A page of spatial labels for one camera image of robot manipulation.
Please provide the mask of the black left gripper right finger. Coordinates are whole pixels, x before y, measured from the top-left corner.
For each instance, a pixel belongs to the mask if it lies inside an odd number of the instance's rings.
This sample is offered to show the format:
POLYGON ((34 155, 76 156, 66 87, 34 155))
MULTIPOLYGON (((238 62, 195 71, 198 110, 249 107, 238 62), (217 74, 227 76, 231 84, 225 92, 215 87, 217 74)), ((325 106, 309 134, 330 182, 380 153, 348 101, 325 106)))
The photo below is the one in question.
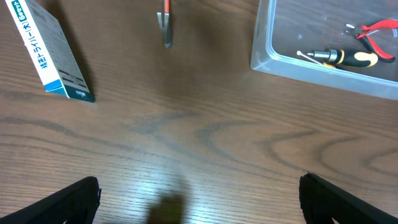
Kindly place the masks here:
POLYGON ((300 207, 309 224, 390 223, 397 218, 313 173, 300 178, 300 207))

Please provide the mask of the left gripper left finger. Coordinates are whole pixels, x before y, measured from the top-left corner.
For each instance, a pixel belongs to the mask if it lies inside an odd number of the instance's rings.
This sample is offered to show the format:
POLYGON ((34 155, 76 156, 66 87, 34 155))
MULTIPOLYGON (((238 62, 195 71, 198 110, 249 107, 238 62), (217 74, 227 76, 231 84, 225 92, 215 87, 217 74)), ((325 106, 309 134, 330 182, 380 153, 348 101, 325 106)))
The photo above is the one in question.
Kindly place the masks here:
POLYGON ((98 179, 85 177, 26 208, 2 217, 1 224, 92 224, 100 198, 98 179))

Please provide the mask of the stubby yellow black screwdriver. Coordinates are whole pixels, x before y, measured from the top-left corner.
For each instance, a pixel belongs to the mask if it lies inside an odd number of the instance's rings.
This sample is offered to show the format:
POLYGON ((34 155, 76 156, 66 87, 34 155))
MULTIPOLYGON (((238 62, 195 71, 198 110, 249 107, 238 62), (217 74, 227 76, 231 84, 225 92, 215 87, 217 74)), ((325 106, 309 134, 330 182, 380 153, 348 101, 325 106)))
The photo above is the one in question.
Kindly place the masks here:
POLYGON ((358 50, 311 51, 307 56, 322 59, 327 64, 345 65, 349 67, 372 67, 377 64, 379 58, 375 53, 361 52, 358 50))

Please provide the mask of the white blue screwdriver box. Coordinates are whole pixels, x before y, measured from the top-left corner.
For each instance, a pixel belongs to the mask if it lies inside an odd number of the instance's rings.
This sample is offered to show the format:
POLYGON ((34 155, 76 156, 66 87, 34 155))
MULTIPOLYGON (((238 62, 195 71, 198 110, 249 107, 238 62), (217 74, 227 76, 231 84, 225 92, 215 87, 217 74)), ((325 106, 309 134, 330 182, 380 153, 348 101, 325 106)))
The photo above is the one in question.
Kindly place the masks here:
POLYGON ((45 91, 93 103, 59 21, 34 0, 6 0, 45 91))

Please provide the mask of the red handled pliers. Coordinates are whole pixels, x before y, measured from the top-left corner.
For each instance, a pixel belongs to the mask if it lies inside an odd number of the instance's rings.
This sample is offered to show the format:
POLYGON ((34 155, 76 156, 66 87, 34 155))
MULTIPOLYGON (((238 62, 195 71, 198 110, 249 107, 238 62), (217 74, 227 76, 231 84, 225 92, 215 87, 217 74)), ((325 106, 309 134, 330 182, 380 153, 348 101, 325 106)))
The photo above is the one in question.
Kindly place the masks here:
POLYGON ((396 61, 395 56, 386 53, 374 40, 376 33, 387 33, 391 31, 394 35, 397 34, 397 20, 384 19, 374 23, 373 25, 352 25, 346 24, 347 32, 351 33, 368 51, 375 53, 379 60, 386 63, 393 63, 396 61))

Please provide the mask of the small black orange hammer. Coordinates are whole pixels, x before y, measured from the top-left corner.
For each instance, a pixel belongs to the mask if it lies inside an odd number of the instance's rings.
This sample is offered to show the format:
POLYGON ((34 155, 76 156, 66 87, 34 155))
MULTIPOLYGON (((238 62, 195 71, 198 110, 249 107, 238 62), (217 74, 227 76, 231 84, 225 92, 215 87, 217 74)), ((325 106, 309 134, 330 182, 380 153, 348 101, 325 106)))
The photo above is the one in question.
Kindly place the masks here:
POLYGON ((165 48, 169 49, 173 45, 172 29, 170 26, 170 0, 163 0, 164 10, 157 13, 162 42, 165 48))

